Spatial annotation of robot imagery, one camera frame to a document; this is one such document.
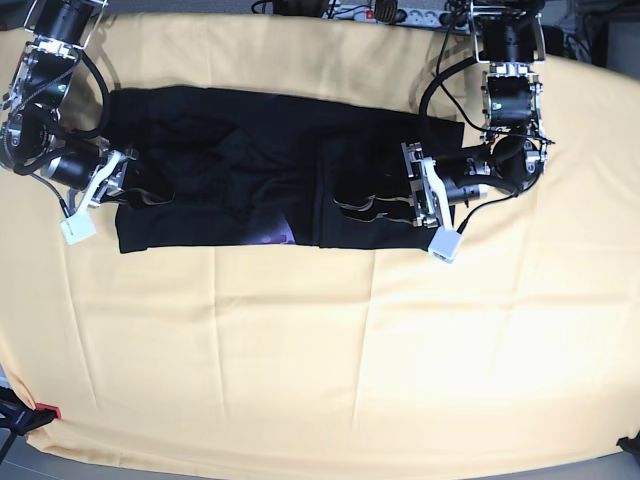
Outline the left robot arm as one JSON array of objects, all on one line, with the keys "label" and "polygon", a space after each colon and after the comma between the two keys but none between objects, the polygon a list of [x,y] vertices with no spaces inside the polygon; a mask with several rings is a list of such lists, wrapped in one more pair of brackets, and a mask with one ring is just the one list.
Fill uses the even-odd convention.
[{"label": "left robot arm", "polygon": [[[446,2],[441,24],[448,35],[457,27],[467,28],[473,52],[449,67],[436,65],[419,104],[425,137],[401,146],[406,186],[371,181],[361,193],[336,190],[334,200],[347,216],[360,221],[388,218],[459,237],[468,223],[454,222],[455,205],[479,199],[490,188],[511,200],[537,183],[551,143],[541,121],[543,85],[533,69],[545,59],[540,22],[544,5],[542,1]],[[467,124],[480,133],[481,141],[449,149],[438,138],[428,107],[437,92],[447,90],[449,79],[474,65],[485,68],[484,123]]]}]

